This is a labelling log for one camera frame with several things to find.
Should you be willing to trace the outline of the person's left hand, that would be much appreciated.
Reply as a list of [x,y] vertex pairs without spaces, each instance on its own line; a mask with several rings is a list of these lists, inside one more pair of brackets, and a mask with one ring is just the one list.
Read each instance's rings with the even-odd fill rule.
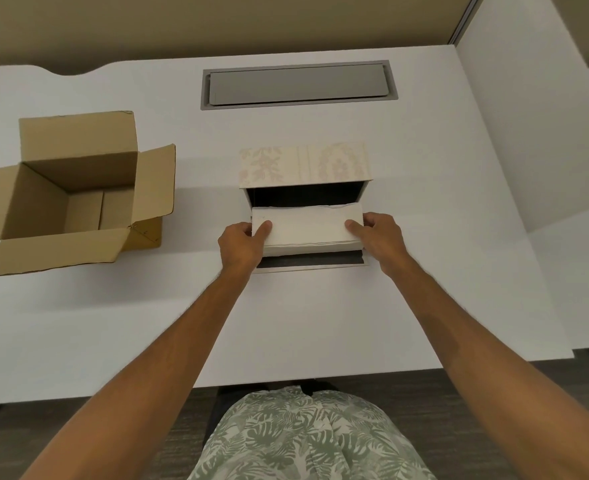
[[222,270],[249,277],[264,256],[264,246],[252,240],[252,224],[229,225],[218,239]]

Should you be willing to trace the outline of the person's right hand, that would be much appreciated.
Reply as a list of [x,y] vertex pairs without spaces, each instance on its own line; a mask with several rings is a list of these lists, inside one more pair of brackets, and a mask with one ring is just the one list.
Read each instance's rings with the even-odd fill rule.
[[362,218],[362,225],[372,227],[370,236],[360,240],[363,248],[379,262],[382,272],[395,279],[412,261],[401,228],[388,214],[366,212]]

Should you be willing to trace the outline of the white tissue stack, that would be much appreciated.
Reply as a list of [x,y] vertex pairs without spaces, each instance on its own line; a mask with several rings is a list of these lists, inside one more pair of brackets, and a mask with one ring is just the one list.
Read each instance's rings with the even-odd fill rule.
[[362,243],[346,228],[347,220],[363,225],[361,203],[251,209],[253,235],[264,222],[272,222],[265,257],[359,251]]

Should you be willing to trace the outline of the person's left forearm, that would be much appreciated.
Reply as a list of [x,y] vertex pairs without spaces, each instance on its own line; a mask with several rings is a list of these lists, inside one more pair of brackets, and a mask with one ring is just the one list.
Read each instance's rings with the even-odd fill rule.
[[252,270],[249,262],[225,263],[194,303],[67,421],[20,480],[139,480]]

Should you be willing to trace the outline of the person's right forearm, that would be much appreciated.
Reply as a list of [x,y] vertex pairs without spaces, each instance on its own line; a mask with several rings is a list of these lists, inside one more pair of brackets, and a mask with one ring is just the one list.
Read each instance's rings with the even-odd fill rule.
[[589,480],[589,411],[474,319],[407,253],[382,270],[483,430],[526,480]]

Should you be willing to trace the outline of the patterned open tissue box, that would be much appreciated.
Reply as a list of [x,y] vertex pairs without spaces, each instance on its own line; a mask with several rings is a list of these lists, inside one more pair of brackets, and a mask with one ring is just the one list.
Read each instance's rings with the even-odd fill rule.
[[[261,146],[239,152],[239,186],[253,207],[361,203],[372,181],[364,142]],[[255,273],[366,266],[363,249],[265,257]]]

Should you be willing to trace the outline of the open brown cardboard box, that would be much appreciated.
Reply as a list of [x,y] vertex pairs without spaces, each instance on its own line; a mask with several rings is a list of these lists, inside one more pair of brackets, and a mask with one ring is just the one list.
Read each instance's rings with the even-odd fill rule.
[[18,129],[20,161],[0,168],[0,276],[161,246],[176,145],[140,151],[130,111],[21,118]]

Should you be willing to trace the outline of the leaf print shirt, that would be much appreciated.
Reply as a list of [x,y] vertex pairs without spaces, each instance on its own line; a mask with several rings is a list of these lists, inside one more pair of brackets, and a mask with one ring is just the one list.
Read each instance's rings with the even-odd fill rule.
[[277,389],[224,416],[187,480],[436,480],[375,404],[345,392]]

